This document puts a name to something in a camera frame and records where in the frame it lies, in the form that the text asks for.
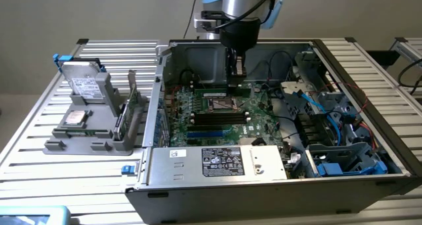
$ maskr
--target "motherboard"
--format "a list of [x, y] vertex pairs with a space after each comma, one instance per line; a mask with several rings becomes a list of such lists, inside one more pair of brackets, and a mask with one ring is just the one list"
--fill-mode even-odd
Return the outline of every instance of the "motherboard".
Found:
[[175, 87], [171, 90], [171, 147], [205, 145], [280, 145], [276, 118], [259, 104], [259, 84], [243, 84], [227, 94], [224, 88]]

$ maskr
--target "blue cable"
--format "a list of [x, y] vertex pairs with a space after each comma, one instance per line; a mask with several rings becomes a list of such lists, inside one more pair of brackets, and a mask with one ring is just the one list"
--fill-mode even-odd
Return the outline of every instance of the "blue cable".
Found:
[[324, 108], [323, 108], [323, 106], [320, 104], [318, 104], [315, 101], [312, 101], [312, 99], [310, 99], [308, 96], [304, 95], [304, 94], [302, 94], [300, 97], [303, 97], [303, 99], [307, 100], [314, 106], [316, 106], [320, 109], [320, 111], [327, 115], [327, 120], [332, 124], [335, 132], [336, 132], [336, 138], [338, 138], [336, 146], [339, 146], [340, 145], [342, 134], [340, 134], [340, 130], [339, 130], [338, 126], [336, 126], [335, 121], [332, 120], [331, 116], [327, 114], [327, 112], [326, 112], [326, 110], [324, 110]]

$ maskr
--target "white wall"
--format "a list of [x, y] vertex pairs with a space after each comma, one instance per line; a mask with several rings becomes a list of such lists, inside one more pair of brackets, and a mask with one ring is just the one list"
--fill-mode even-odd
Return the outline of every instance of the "white wall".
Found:
[[[284, 0], [263, 38], [352, 36], [387, 48], [395, 36], [422, 37], [422, 0]], [[0, 92], [40, 93], [56, 69], [52, 54], [78, 38], [176, 39], [192, 0], [0, 0]]]

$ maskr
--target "warning label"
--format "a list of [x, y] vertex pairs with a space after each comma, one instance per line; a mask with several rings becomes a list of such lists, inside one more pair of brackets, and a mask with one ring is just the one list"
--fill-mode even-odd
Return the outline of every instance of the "warning label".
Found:
[[72, 82], [82, 98], [85, 99], [103, 98], [100, 88], [95, 81], [95, 78], [72, 78]]
[[243, 176], [239, 147], [203, 148], [203, 175], [205, 177]]

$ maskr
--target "circuit board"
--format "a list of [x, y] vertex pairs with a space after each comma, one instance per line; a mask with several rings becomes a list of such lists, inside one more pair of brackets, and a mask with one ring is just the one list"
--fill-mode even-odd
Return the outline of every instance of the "circuit board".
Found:
[[[280, 134], [273, 127], [276, 119], [259, 109], [263, 91], [255, 84], [243, 84], [229, 96], [225, 89], [180, 88], [173, 93], [169, 111], [171, 141], [169, 146], [205, 146], [251, 144], [256, 138], [263, 138], [267, 145], [280, 145]], [[192, 116], [196, 114], [209, 117], [229, 114], [247, 114], [247, 121], [240, 124], [217, 125], [213, 132], [193, 128]]]

